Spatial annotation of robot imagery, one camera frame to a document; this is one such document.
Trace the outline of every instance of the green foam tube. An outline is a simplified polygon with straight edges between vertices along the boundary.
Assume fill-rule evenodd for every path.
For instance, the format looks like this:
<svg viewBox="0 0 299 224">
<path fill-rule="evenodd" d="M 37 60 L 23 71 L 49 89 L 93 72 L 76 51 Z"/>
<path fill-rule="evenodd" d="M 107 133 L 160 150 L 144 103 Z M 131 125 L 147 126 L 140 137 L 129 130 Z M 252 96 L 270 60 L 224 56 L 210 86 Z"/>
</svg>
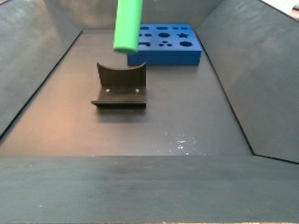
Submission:
<svg viewBox="0 0 299 224">
<path fill-rule="evenodd" d="M 117 0 L 113 49 L 135 54 L 139 46 L 143 0 Z"/>
</svg>

